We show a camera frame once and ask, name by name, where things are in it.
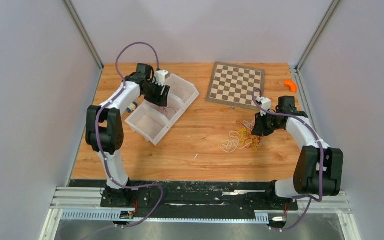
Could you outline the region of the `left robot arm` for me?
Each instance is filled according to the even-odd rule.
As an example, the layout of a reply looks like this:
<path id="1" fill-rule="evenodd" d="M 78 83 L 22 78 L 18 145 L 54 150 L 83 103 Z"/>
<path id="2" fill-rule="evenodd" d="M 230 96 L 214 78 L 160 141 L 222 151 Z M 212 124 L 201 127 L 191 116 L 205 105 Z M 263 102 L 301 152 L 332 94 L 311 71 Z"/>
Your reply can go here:
<path id="1" fill-rule="evenodd" d="M 106 174 L 101 206 L 127 207 L 132 203 L 133 187 L 129 185 L 121 154 L 125 137 L 122 115 L 140 96 L 158 107 L 167 107 L 169 77 L 167 70 L 139 63 L 135 72 L 121 78 L 120 87 L 109 99 L 88 107 L 85 140 L 99 155 Z"/>

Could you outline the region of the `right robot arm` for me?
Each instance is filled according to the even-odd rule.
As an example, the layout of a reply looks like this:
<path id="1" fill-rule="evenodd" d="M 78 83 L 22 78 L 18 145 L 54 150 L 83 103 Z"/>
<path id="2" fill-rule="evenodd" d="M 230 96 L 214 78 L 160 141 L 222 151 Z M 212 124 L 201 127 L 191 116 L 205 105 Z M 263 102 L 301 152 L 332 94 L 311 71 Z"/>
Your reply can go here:
<path id="1" fill-rule="evenodd" d="M 312 198 L 320 202 L 325 196 L 337 196 L 341 190 L 344 154 L 332 148 L 312 127 L 308 115 L 295 106 L 293 96 L 282 96 L 274 111 L 271 100 L 253 97 L 259 112 L 255 114 L 252 135 L 267 137 L 277 130 L 285 130 L 300 148 L 293 176 L 274 180 L 272 191 L 265 195 L 266 204 L 278 209 L 286 198 Z"/>

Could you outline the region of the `orange plastic elbow piece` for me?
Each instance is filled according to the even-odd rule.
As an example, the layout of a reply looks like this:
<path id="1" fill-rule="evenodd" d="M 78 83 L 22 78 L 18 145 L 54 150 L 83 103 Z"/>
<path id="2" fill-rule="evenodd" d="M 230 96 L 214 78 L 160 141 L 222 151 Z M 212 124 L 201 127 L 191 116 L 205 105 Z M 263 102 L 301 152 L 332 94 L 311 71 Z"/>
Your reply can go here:
<path id="1" fill-rule="evenodd" d="M 293 82 L 292 80 L 285 80 L 283 82 L 284 86 L 286 88 L 288 88 L 288 90 L 291 92 L 291 93 L 296 93 L 298 91 L 298 87 L 296 85 L 295 82 Z"/>

